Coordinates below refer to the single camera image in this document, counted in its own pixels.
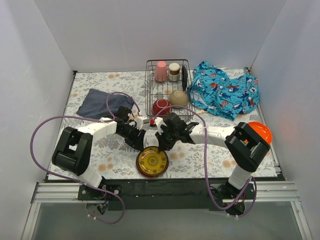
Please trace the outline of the beige ceramic bowl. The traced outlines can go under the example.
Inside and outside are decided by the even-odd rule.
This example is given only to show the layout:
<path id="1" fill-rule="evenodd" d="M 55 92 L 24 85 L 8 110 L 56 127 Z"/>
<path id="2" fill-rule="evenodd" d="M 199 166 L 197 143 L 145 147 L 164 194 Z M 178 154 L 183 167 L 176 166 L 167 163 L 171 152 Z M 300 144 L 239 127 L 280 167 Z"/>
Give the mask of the beige ceramic bowl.
<path id="1" fill-rule="evenodd" d="M 182 107 L 186 107 L 188 104 L 188 95 L 182 90 L 175 90 L 169 95 L 169 102 L 176 109 L 180 109 Z"/>

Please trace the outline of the pink plastic cup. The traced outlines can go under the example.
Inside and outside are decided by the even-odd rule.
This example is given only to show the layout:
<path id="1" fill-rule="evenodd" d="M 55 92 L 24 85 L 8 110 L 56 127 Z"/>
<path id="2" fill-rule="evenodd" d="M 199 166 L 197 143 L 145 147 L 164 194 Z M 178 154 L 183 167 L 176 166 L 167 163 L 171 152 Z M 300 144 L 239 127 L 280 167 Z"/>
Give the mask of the pink plastic cup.
<path id="1" fill-rule="evenodd" d="M 158 61 L 155 67 L 154 79 L 159 82 L 167 80 L 167 64 L 165 61 Z"/>

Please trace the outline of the orange plastic plate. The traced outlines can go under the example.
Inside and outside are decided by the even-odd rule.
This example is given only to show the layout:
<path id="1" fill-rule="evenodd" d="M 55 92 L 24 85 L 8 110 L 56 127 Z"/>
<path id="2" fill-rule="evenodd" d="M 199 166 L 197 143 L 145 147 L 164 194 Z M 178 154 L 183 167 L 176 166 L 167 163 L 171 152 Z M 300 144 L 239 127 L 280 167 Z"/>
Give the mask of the orange plastic plate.
<path id="1" fill-rule="evenodd" d="M 272 143 L 273 135 L 271 130 L 261 122 L 251 121 L 248 125 L 255 130 L 255 132 L 260 135 L 269 145 Z"/>

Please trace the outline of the black bowl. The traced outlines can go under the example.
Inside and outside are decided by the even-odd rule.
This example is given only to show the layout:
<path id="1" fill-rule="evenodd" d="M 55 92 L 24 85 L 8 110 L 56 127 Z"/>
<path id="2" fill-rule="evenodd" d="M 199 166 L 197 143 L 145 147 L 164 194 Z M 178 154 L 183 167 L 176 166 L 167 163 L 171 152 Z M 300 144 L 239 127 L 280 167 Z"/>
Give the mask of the black bowl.
<path id="1" fill-rule="evenodd" d="M 188 71 L 185 65 L 181 68 L 181 81 L 182 81 L 182 90 L 185 92 L 187 90 L 188 84 Z"/>

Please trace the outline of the red bowl cream inside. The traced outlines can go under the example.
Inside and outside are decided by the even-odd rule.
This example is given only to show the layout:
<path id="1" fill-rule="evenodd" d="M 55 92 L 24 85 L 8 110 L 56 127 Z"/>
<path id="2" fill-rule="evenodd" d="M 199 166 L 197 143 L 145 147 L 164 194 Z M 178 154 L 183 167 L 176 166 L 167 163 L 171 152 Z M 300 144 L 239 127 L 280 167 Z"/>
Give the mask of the red bowl cream inside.
<path id="1" fill-rule="evenodd" d="M 165 110 L 164 108 L 170 105 L 171 103 L 167 99 L 164 99 L 164 98 L 157 99 L 152 105 L 151 112 L 153 115 L 160 113 L 159 114 L 160 116 L 166 116 L 171 113 L 171 108 L 166 108 Z"/>

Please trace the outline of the steel cup brown band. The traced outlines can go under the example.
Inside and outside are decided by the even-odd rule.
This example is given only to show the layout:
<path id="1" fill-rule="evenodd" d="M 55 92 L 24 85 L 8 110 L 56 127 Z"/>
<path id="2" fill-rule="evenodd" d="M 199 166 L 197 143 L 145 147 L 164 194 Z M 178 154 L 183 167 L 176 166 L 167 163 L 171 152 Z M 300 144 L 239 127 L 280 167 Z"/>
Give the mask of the steel cup brown band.
<path id="1" fill-rule="evenodd" d="M 168 66 L 168 79 L 171 82 L 176 82 L 180 79 L 180 65 L 176 62 L 170 63 Z"/>

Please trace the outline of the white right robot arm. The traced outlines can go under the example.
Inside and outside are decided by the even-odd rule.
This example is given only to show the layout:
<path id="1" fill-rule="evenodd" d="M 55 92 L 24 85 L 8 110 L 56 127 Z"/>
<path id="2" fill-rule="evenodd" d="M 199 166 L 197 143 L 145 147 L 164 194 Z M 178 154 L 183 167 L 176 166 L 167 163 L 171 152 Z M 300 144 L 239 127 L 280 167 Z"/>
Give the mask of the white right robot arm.
<path id="1" fill-rule="evenodd" d="M 269 152 L 273 140 L 271 130 L 257 121 L 214 127 L 198 122 L 186 123 L 177 114 L 170 113 L 165 118 L 156 117 L 150 122 L 157 127 L 155 136 L 161 151 L 171 150 L 178 141 L 228 149 L 236 162 L 226 186 L 227 195 L 232 199 L 243 195 L 244 185 Z"/>

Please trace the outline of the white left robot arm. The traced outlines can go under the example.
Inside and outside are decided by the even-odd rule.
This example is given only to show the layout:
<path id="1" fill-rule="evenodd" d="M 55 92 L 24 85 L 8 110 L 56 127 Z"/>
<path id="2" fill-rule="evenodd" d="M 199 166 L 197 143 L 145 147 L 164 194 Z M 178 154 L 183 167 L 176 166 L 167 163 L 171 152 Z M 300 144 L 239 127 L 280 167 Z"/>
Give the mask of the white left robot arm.
<path id="1" fill-rule="evenodd" d="M 101 184 L 104 178 L 90 165 L 94 143 L 109 135 L 119 135 L 124 142 L 137 151 L 144 150 L 143 125 L 148 121 L 145 116 L 130 119 L 132 111 L 120 106 L 115 116 L 110 114 L 97 122 L 79 128 L 66 127 L 57 142 L 51 162 L 69 172 L 80 182 L 90 185 L 89 194 L 95 200 L 106 196 L 106 187 Z"/>

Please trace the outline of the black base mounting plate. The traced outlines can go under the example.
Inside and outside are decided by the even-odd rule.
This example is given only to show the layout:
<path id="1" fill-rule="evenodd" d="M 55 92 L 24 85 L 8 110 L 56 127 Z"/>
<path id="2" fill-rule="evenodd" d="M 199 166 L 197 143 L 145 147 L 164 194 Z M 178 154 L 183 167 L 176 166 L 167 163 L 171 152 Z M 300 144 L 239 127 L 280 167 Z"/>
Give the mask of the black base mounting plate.
<path id="1" fill-rule="evenodd" d="M 79 187 L 79 201 L 103 202 L 108 200 L 110 211 L 127 210 L 169 210 L 209 209 L 217 210 L 210 194 L 217 204 L 226 206 L 240 191 L 227 183 L 226 178 L 211 178 L 207 185 L 203 178 L 181 179 L 133 179 L 104 180 L 102 186 L 108 191 L 94 190 L 85 185 Z"/>

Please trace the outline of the aluminium frame rail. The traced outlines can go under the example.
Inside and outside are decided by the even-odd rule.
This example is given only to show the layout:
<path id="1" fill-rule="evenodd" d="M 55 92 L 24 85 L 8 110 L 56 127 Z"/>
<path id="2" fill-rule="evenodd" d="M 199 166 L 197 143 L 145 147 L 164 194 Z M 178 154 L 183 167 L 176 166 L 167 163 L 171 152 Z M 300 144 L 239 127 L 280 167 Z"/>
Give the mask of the aluminium frame rail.
<path id="1" fill-rule="evenodd" d="M 31 207 L 22 234 L 22 239 L 32 238 L 36 221 L 39 217 L 41 204 L 44 203 L 75 203 L 98 205 L 102 201 L 78 200 L 78 192 L 81 183 L 70 181 L 50 181 L 37 183 L 31 199 Z M 256 183 L 250 183 L 245 190 L 245 202 L 289 202 L 294 212 L 300 234 L 304 240 L 312 239 L 310 229 L 305 219 L 301 199 L 293 181 L 267 181 L 258 179 Z"/>

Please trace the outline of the black wire dish rack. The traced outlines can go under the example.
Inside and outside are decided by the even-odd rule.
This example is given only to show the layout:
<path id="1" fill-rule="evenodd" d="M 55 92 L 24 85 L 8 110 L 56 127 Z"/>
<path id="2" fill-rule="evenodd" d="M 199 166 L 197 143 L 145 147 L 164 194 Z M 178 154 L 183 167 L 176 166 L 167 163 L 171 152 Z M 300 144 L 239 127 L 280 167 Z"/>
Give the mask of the black wire dish rack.
<path id="1" fill-rule="evenodd" d="M 167 79 L 165 82 L 157 82 L 155 80 L 155 70 L 159 59 L 149 59 L 145 65 L 145 112 L 148 117 L 153 117 L 152 107 L 153 103 L 158 99 L 169 99 L 169 95 L 176 90 L 183 90 L 182 87 L 182 66 L 187 68 L 188 80 L 187 88 L 191 85 L 193 77 L 190 70 L 189 61 L 187 59 L 164 59 L 166 62 L 167 72 L 169 72 L 169 64 L 178 63 L 180 65 L 180 73 L 178 81 L 170 81 Z"/>

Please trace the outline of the blue fish print cloth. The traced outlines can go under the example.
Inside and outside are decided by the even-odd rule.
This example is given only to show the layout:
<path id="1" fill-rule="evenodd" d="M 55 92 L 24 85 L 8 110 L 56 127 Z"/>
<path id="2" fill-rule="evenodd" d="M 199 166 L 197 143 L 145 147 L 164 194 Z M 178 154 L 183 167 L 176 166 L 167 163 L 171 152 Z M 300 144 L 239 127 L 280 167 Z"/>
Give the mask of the blue fish print cloth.
<path id="1" fill-rule="evenodd" d="M 215 116 L 233 121 L 251 113 L 260 102 L 258 80 L 249 73 L 230 78 L 224 70 L 203 61 L 192 74 L 193 81 L 186 89 L 191 103 Z"/>

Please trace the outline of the dark blue folded towel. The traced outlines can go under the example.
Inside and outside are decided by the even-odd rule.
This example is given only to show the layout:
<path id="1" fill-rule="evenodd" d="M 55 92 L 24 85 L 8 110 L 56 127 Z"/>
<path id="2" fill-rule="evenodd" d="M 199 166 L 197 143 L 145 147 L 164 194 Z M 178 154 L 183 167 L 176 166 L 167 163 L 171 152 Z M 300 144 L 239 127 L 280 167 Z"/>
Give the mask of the dark blue folded towel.
<path id="1" fill-rule="evenodd" d="M 76 114 L 83 118 L 96 120 L 110 115 L 107 108 L 107 98 L 109 95 L 107 92 L 91 88 Z M 119 107 L 123 106 L 131 110 L 133 105 L 133 100 L 122 94 L 113 94 L 108 99 L 109 109 L 114 115 L 117 113 Z"/>

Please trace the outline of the floral patterned table mat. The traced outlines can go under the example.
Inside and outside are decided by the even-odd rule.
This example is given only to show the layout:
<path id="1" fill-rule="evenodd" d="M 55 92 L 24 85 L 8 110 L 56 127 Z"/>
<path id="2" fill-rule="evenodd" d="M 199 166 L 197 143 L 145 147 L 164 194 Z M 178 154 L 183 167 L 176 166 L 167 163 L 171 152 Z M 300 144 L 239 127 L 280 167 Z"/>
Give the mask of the floral patterned table mat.
<path id="1" fill-rule="evenodd" d="M 65 109 L 65 119 L 61 127 L 82 127 L 86 121 L 74 119 L 90 89 L 106 93 L 124 92 L 133 97 L 137 106 L 132 112 L 135 116 L 145 115 L 145 72 L 86 72 L 77 73 Z M 231 127 L 240 122 L 259 122 L 258 109 L 249 114 L 238 115 L 234 120 L 214 116 L 204 110 L 197 110 L 194 122 L 205 122 L 214 127 Z M 91 150 L 90 164 L 106 179 L 139 179 L 141 174 L 136 167 L 138 152 L 129 147 L 119 135 L 109 135 L 96 142 Z M 167 152 L 169 165 L 164 178 L 227 178 L 236 162 L 230 152 L 223 147 L 187 144 L 177 142 Z"/>

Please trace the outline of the yellow patterned plate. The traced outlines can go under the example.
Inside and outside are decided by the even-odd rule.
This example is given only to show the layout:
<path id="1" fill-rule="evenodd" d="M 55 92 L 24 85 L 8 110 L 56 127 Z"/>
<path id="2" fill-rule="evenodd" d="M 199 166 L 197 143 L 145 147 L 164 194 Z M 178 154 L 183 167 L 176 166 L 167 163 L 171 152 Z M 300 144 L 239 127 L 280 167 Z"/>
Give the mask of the yellow patterned plate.
<path id="1" fill-rule="evenodd" d="M 169 166 L 169 158 L 165 151 L 160 151 L 158 146 L 148 146 L 136 157 L 138 172 L 149 179 L 163 175 Z"/>

